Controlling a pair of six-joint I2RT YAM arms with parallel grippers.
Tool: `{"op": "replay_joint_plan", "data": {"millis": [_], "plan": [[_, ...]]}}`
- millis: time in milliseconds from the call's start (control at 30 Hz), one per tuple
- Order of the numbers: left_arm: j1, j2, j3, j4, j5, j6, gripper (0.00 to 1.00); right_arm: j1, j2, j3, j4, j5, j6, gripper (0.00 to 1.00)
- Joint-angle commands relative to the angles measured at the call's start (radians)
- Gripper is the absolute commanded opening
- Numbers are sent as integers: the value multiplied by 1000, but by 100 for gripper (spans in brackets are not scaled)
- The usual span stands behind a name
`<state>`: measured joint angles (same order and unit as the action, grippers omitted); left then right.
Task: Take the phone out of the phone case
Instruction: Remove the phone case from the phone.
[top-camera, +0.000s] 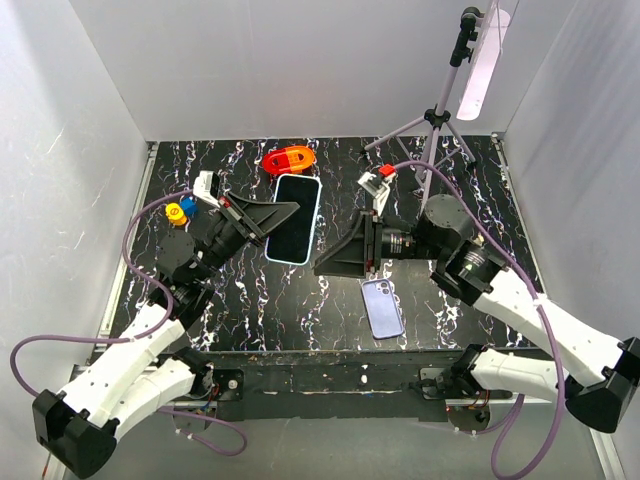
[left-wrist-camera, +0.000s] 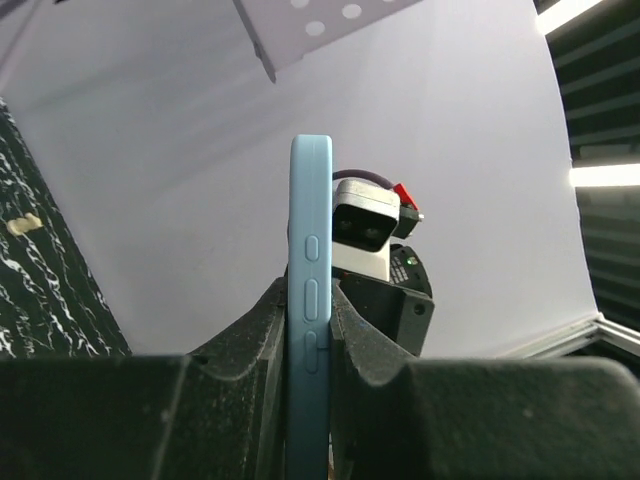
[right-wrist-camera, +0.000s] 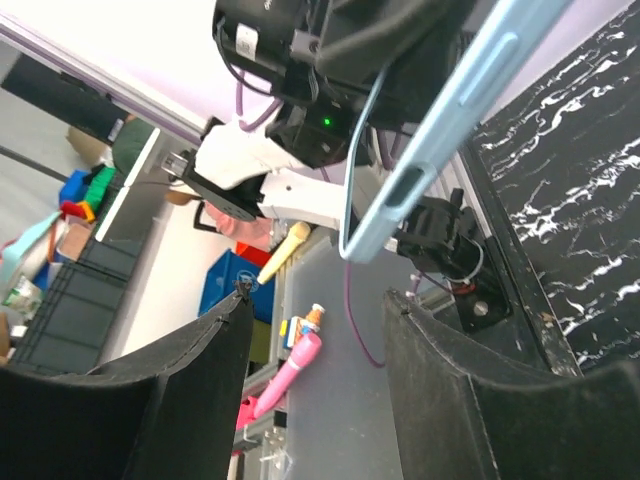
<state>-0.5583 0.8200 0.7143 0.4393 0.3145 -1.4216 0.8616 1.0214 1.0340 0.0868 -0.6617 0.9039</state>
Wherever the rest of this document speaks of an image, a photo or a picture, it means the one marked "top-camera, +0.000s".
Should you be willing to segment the phone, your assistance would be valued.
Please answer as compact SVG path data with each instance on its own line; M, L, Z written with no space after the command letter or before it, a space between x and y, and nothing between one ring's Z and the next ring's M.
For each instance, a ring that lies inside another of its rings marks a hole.
M317 177L283 174L274 200L294 202L299 209L268 238L265 256L271 262L302 266L311 256L322 184Z

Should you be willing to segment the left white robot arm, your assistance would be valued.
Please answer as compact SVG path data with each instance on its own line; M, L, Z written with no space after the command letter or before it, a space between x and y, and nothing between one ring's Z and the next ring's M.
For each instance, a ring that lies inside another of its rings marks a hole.
M295 202L256 202L229 193L201 201L213 212L172 228L159 245L155 288L129 327L84 372L32 403L36 439L77 478L96 474L119 440L172 400L205 398L210 361L183 348L152 373L158 355L199 319L213 293L206 282L248 243L261 244L298 211Z

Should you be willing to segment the lilac phone case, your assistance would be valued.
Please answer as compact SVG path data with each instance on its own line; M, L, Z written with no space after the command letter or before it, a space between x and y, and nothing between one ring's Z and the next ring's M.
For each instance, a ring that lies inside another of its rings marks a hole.
M361 293L373 338L386 340L401 336L404 325L393 284L387 279L368 280L362 283Z

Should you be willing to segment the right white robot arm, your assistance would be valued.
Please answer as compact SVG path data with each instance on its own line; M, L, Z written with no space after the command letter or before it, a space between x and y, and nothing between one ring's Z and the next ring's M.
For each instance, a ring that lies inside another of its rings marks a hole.
M422 381L435 398L482 391L561 399L577 420L603 433L617 430L639 386L639 340L618 340L579 321L529 289L506 261L473 242L472 219L451 195L426 202L410 230L360 210L351 230L314 263L318 276L363 278L388 259L432 260L432 281L448 296L488 314L550 355L512 356L473 344L450 366Z

